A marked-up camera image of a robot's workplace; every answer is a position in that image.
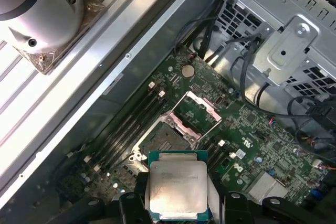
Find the screw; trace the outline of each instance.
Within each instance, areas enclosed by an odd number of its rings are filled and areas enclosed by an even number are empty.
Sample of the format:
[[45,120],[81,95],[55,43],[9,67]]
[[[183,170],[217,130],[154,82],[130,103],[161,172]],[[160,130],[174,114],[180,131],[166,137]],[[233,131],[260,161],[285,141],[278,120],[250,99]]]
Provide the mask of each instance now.
[[302,35],[305,31],[306,31],[306,29],[305,29],[304,27],[301,27],[301,28],[298,30],[298,34],[299,34],[299,35]]
[[233,198],[235,198],[235,199],[239,199],[239,198],[240,198],[240,195],[239,195],[239,194],[236,194],[236,193],[234,193],[234,194],[231,194],[231,197],[233,197]]
[[270,199],[269,201],[274,205],[279,205],[280,204],[280,201],[278,199]]

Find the black cable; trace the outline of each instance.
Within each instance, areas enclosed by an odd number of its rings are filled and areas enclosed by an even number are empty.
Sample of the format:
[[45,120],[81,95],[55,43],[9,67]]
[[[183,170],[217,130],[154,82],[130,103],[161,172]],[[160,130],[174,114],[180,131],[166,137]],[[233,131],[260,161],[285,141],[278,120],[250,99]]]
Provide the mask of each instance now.
[[250,65],[250,62],[253,59],[254,52],[257,49],[258,45],[259,45],[259,42],[257,40],[255,40],[251,43],[250,48],[249,48],[248,52],[246,53],[245,60],[244,60],[244,63],[243,63],[243,68],[241,70],[240,82],[239,82],[240,90],[242,92],[241,93],[242,94],[241,95],[242,101],[245,102],[245,104],[250,109],[255,110],[257,112],[260,112],[260,113],[263,113],[263,114],[267,114],[267,115],[271,115],[271,116],[277,116],[277,117],[280,117],[280,118],[310,118],[310,116],[308,116],[308,115],[288,115],[288,114],[279,114],[279,113],[263,110],[263,109],[257,107],[255,104],[249,102],[246,99],[246,94],[245,94],[246,73],[247,73],[248,66]]
[[[287,113],[289,115],[293,115],[293,112],[292,112],[292,107],[293,107],[293,104],[295,101],[299,100],[299,99],[307,99],[307,100],[310,100],[314,103],[317,103],[317,104],[321,104],[321,102],[315,98],[312,98],[312,97],[307,97],[307,96],[301,96],[301,97],[294,97],[293,99],[291,99],[287,105]],[[299,124],[298,122],[295,120],[295,119],[292,119],[293,123],[294,123],[294,126],[295,126],[295,130],[297,130],[299,128]]]
[[259,90],[259,93],[257,95],[257,98],[256,98],[256,105],[258,107],[260,107],[260,99],[261,99],[261,96],[263,94],[263,92],[270,86],[270,84],[268,82],[265,83],[265,85]]
[[212,59],[214,59],[217,55],[220,54],[220,52],[222,52],[222,50],[224,49],[224,47],[222,45],[220,45],[216,51],[214,51],[214,53],[212,55],[210,55],[208,58],[206,58],[204,61],[206,63],[209,63]]
[[235,84],[235,79],[233,78],[233,69],[235,68],[235,65],[238,63],[239,60],[244,60],[245,58],[243,56],[238,56],[234,62],[232,62],[230,70],[229,70],[229,76],[230,80],[233,84]]
[[[219,12],[222,10],[222,7],[224,5],[224,0],[216,0],[215,1],[215,8],[211,11],[210,16],[218,16]],[[213,32],[213,28],[215,26],[216,20],[213,19],[211,20],[206,29],[205,29],[205,33],[204,33],[204,37],[203,37],[203,41],[201,42],[201,47],[198,51],[198,56],[201,59],[204,59],[206,52],[209,49],[209,45],[210,45],[210,41],[211,41],[211,36],[212,36],[212,32]]]
[[286,143],[286,144],[292,144],[292,145],[298,145],[298,143],[293,142],[293,141],[289,141],[289,140],[285,140],[283,138],[281,138],[278,134],[278,132],[274,129],[272,124],[269,124],[270,129],[272,130],[273,134],[282,142]]
[[[229,45],[231,43],[249,42],[249,41],[253,41],[255,38],[256,38],[256,36],[249,36],[249,37],[243,37],[243,38],[238,38],[238,39],[230,39],[230,40],[228,40],[224,43],[226,45]],[[214,59],[217,55],[219,55],[222,52],[222,50],[225,49],[225,48],[226,47],[224,47],[224,46],[218,47],[217,50],[212,55],[210,55],[208,58],[206,58],[204,61],[206,63],[209,63],[212,59]]]
[[174,43],[174,47],[173,47],[173,53],[174,55],[176,56],[177,55],[177,47],[180,43],[180,37],[181,35],[183,34],[184,30],[189,26],[191,25],[192,23],[195,23],[195,22],[201,22],[201,21],[206,21],[206,20],[212,20],[212,19],[216,19],[217,16],[214,16],[214,17],[206,17],[206,18],[198,18],[198,19],[193,19],[193,20],[190,20],[188,21],[182,28],[181,30],[177,33],[177,36],[175,38],[175,43]]

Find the black ram slot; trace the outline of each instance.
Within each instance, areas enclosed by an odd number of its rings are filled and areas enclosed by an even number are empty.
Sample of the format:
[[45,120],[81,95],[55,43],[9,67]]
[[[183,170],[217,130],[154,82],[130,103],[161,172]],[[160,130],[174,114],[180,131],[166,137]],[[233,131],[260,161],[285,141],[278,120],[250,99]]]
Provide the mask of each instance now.
[[216,169],[224,160],[225,160],[225,153],[221,153],[218,157],[218,159],[215,160],[215,162],[213,162],[213,164],[211,164],[210,166],[208,166],[208,171],[212,171],[213,169]]
[[140,137],[139,134],[141,133],[141,131],[143,131],[149,123],[152,123],[151,119],[155,118],[155,116],[160,111],[162,111],[163,104],[164,101],[161,100],[159,103],[151,106],[152,109],[144,117],[141,118],[139,127],[135,127],[133,131],[130,132],[126,137],[123,137],[122,140],[119,141],[118,146],[115,147],[115,151],[110,152],[112,155],[107,160],[106,165],[113,165],[122,155],[122,153],[127,150],[130,144],[132,144],[132,142],[136,141]]
[[106,150],[108,150],[108,146],[111,144],[111,141],[113,142],[113,140],[115,139],[115,136],[120,132],[120,131],[124,131],[125,128],[127,128],[130,124],[130,121],[132,119],[134,119],[134,117],[138,114],[141,113],[143,111],[143,106],[146,103],[149,103],[153,97],[157,95],[157,93],[153,90],[150,91],[150,93],[146,93],[146,95],[144,95],[141,98],[141,102],[138,103],[136,106],[134,106],[131,111],[133,111],[132,115],[127,117],[124,121],[120,122],[120,124],[118,125],[117,129],[115,131],[113,131],[109,137],[106,139],[106,141],[104,141],[103,145],[99,147],[99,150],[95,153],[95,155],[93,156],[93,160],[95,160],[98,156],[103,156],[106,154]]
[[110,155],[111,152],[116,150],[116,146],[124,139],[124,136],[127,135],[127,133],[134,130],[135,127],[139,125],[139,123],[142,122],[144,115],[147,113],[150,113],[153,106],[158,102],[157,97],[153,97],[150,103],[146,105],[145,108],[142,108],[141,113],[139,113],[131,122],[129,122],[128,125],[126,125],[125,129],[123,131],[119,131],[113,138],[112,141],[110,141],[110,146],[106,147],[106,149],[103,151],[103,155],[101,155],[100,161],[102,162],[104,159],[106,159],[107,156]]

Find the silver sheet metal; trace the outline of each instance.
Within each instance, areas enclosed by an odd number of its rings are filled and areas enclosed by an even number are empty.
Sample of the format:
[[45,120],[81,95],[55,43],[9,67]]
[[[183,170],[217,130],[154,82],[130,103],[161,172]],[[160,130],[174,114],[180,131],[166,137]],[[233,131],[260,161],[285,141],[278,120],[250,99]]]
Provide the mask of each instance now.
[[[99,0],[107,12],[71,49],[48,76],[38,73],[18,52],[0,43],[0,175],[30,144],[76,90],[99,68],[103,59],[157,0]],[[99,86],[91,104],[116,79],[133,57],[125,57]],[[31,163],[1,197],[0,208],[10,199],[61,139]]]

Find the white label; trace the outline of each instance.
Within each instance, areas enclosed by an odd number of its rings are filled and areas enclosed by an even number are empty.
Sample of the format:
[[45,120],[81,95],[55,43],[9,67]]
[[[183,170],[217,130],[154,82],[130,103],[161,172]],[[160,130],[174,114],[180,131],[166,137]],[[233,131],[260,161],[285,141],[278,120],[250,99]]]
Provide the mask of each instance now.
[[244,145],[247,147],[247,148],[250,148],[251,147],[251,142],[247,139],[244,140]]
[[244,170],[244,168],[242,168],[242,167],[241,167],[239,164],[237,164],[237,163],[233,165],[233,168],[234,168],[234,169],[237,169],[237,171],[240,172],[240,173]]

